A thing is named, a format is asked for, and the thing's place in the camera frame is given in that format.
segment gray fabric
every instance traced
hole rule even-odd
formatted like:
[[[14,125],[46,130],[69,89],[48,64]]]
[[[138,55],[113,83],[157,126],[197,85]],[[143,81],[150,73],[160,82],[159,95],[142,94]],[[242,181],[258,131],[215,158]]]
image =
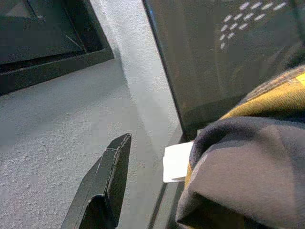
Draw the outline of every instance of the gray fabric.
[[[190,165],[177,222],[244,228],[247,217],[270,227],[305,227],[304,123],[259,117],[217,121],[195,140]]]

